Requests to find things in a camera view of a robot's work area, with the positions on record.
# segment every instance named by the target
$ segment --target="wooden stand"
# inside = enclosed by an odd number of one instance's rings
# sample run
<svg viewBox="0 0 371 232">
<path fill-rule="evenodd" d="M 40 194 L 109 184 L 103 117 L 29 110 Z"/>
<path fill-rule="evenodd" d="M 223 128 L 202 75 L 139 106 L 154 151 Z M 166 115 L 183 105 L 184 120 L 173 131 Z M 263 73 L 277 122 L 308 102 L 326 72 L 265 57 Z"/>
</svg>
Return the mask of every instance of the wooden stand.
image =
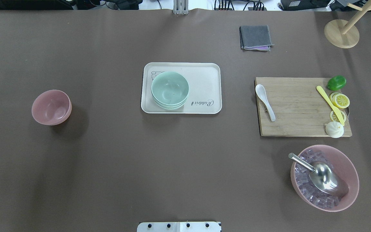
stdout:
<svg viewBox="0 0 371 232">
<path fill-rule="evenodd" d="M 355 24 L 366 12 L 371 10 L 371 0 L 368 0 L 363 7 L 351 3 L 348 3 L 347 6 L 358 10 L 350 21 L 335 19 L 328 22 L 324 27 L 324 35 L 336 47 L 351 48 L 358 43 L 360 35 Z"/>
</svg>

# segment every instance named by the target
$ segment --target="cable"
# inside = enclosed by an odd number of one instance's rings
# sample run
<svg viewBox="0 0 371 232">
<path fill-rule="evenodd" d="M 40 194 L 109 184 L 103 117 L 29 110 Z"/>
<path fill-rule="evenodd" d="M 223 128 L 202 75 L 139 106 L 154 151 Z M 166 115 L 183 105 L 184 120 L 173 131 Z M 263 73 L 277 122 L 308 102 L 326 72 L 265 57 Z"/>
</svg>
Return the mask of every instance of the cable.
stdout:
<svg viewBox="0 0 371 232">
<path fill-rule="evenodd" d="M 315 4 L 314 2 L 313 2 L 313 0 L 311 0 L 310 1 L 310 3 L 312 4 L 312 5 L 314 5 L 314 6 L 316 6 L 317 8 L 325 8 L 325 7 L 328 7 L 328 6 L 331 6 L 333 3 L 335 3 L 336 2 L 336 0 L 333 0 L 333 2 L 329 2 L 329 4 L 327 4 L 327 6 L 319 6 L 319 5 L 317 5 L 317 4 Z"/>
<path fill-rule="evenodd" d="M 222 10 L 223 8 L 221 7 L 221 3 L 220 3 L 220 0 L 218 0 L 218 8 L 217 10 Z"/>
<path fill-rule="evenodd" d="M 106 2 L 106 3 L 102 4 L 102 5 L 95 5 L 94 3 L 92 3 L 91 0 L 90 0 L 90 3 L 91 3 L 91 5 L 94 5 L 94 6 L 104 6 L 105 4 L 107 4 L 107 2 Z"/>
<path fill-rule="evenodd" d="M 253 3 L 253 8 L 256 6 L 256 2 L 255 2 L 255 1 L 249 1 L 249 2 L 247 2 L 246 5 L 244 6 L 243 10 L 246 9 L 246 6 L 247 6 L 249 3 Z"/>
<path fill-rule="evenodd" d="M 117 5 L 116 3 L 114 3 L 114 6 L 112 6 L 112 8 L 109 7 L 107 3 L 108 3 L 108 2 L 106 2 L 106 6 L 107 6 L 109 9 L 114 9 L 114 10 L 118 10 L 118 9 L 119 9 L 119 7 L 118 7 L 118 5 Z"/>
<path fill-rule="evenodd" d="M 232 1 L 228 1 L 228 4 L 230 4 L 231 3 L 231 8 L 233 9 L 233 10 L 235 10 L 234 9 L 234 5 L 233 5 L 233 2 Z"/>
<path fill-rule="evenodd" d="M 264 10 L 264 3 L 262 3 L 262 1 L 260 1 L 260 0 L 257 1 L 257 2 L 255 2 L 255 1 L 249 1 L 249 2 L 247 2 L 247 4 L 244 6 L 243 10 L 246 9 L 246 7 L 247 7 L 247 5 L 249 3 L 253 3 L 253 10 L 255 10 L 255 11 L 262 11 L 262 10 Z"/>
</svg>

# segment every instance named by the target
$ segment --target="lemon slice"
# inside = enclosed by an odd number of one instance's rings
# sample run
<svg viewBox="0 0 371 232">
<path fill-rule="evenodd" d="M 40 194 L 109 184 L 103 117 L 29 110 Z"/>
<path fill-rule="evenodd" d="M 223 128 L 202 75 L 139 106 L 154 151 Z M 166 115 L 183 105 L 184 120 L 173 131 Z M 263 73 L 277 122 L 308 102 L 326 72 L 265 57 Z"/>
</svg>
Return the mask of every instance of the lemon slice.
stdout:
<svg viewBox="0 0 371 232">
<path fill-rule="evenodd" d="M 350 100 L 346 95 L 339 93 L 333 96 L 333 105 L 344 109 L 350 105 Z"/>
<path fill-rule="evenodd" d="M 334 95 L 336 95 L 336 94 L 340 94 L 339 92 L 333 92 L 333 93 L 331 93 L 330 94 L 330 100 L 331 100 L 331 103 L 334 103 L 334 100 L 333 100 L 333 97 L 334 97 Z"/>
<path fill-rule="evenodd" d="M 343 122 L 346 122 L 346 118 L 347 118 L 346 113 L 341 111 L 341 110 L 340 110 L 340 112 L 341 112 L 341 115 L 343 116 Z M 337 116 L 336 116 L 336 114 L 334 113 L 333 110 L 330 112 L 330 119 L 334 122 L 339 122 L 340 123 L 339 119 L 337 118 Z"/>
</svg>

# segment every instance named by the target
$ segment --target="green lime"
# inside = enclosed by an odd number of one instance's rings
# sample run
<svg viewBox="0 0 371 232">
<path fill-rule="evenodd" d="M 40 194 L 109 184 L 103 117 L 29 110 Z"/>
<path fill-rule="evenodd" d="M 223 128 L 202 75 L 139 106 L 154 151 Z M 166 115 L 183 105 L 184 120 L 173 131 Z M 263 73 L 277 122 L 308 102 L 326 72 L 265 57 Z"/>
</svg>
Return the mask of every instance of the green lime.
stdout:
<svg viewBox="0 0 371 232">
<path fill-rule="evenodd" d="M 346 85 L 346 78 L 342 75 L 337 75 L 331 78 L 327 83 L 327 88 L 331 91 L 338 91 Z"/>
</svg>

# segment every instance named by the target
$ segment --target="bowl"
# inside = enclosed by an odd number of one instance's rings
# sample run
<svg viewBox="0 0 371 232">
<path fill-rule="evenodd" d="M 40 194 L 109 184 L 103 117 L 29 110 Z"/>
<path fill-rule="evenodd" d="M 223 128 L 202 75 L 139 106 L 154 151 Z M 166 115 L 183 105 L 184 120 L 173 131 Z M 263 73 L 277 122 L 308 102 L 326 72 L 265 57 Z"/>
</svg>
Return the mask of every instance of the bowl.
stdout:
<svg viewBox="0 0 371 232">
<path fill-rule="evenodd" d="M 159 101 L 157 101 L 155 98 L 154 98 L 154 101 L 156 102 L 156 104 L 166 110 L 176 110 L 182 106 L 184 106 L 185 102 L 187 101 L 187 98 L 184 99 L 184 101 L 178 103 L 177 105 L 174 105 L 174 106 L 167 106 L 166 104 L 162 104 L 160 103 Z"/>
<path fill-rule="evenodd" d="M 160 103 L 158 103 L 158 102 L 156 102 L 156 104 L 157 104 L 159 107 L 161 107 L 161 108 L 163 108 L 163 109 L 165 109 L 165 110 L 177 110 L 177 109 L 183 107 L 185 102 L 186 102 L 186 101 L 184 101 L 183 103 L 181 103 L 181 104 L 179 104 L 179 105 L 177 105 L 177 106 L 173 106 L 173 107 L 163 106 L 163 105 L 160 105 Z"/>
<path fill-rule="evenodd" d="M 299 157 L 302 157 L 302 155 L 310 149 L 312 149 L 313 151 L 322 152 L 322 155 L 328 161 L 328 165 L 332 166 L 333 171 L 348 184 L 349 192 L 341 198 L 337 206 L 335 205 L 332 208 L 321 208 L 316 206 L 309 201 L 309 198 L 306 198 L 300 192 L 300 188 L 296 182 L 296 163 L 293 162 L 293 165 L 291 166 L 290 177 L 295 191 L 305 202 L 313 207 L 318 208 L 319 210 L 327 212 L 338 212 L 347 209 L 354 203 L 359 193 L 359 176 L 357 175 L 355 166 L 350 161 L 350 159 L 345 154 L 343 154 L 343 152 L 327 145 L 313 145 L 307 147 L 299 154 Z"/>
<path fill-rule="evenodd" d="M 159 106 L 178 107 L 185 103 L 189 91 L 187 80 L 176 72 L 162 72 L 151 84 L 151 94 Z"/>
<path fill-rule="evenodd" d="M 58 125 L 71 114 L 71 100 L 59 90 L 50 90 L 40 94 L 32 104 L 32 117 L 43 125 Z"/>
</svg>

